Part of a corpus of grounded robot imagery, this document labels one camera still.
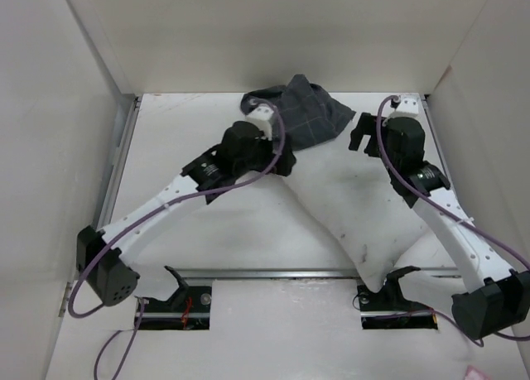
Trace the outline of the dark grey checked pillowcase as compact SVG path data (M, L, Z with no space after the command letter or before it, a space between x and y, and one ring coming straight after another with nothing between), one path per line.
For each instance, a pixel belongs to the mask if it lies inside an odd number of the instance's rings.
M332 98L304 75L294 75L288 84L246 93L240 110L249 115L262 103L277 108L285 128L282 154L270 170L279 176L300 170L303 153L336 139L356 115L353 109Z

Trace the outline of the white pillow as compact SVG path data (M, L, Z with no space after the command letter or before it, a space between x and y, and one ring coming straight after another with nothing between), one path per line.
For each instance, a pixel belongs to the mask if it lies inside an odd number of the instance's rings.
M285 184L339 242L371 292L382 289L407 251L434 243L426 223L392 188L378 158L352 152L337 141L294 157Z

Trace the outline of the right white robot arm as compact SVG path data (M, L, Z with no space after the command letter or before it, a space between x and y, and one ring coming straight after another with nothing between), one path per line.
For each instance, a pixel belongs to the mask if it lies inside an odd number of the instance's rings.
M529 272L516 271L493 250L502 243L463 218L451 183L424 159L421 124L398 111L387 118L362 113L350 134L349 149L357 151L363 137L369 137L365 154L382 160L395 193L434 233L463 281L462 288L453 291L438 286L419 268L405 267L388 275L386 303L395 309L408 305L447 310L472 340L501 335L503 329L524 322L529 313Z

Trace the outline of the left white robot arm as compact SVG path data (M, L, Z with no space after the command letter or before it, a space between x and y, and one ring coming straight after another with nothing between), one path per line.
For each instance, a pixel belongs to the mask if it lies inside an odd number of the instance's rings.
M161 276L146 278L134 266L143 250L177 221L211 204L231 190L274 174L287 143L283 125L274 135L271 122L237 121L219 143L182 167L154 197L102 228L88 225L76 239L79 278L75 298L84 284L99 299L98 308L115 306L129 296L154 297L169 311L185 303L185 290Z

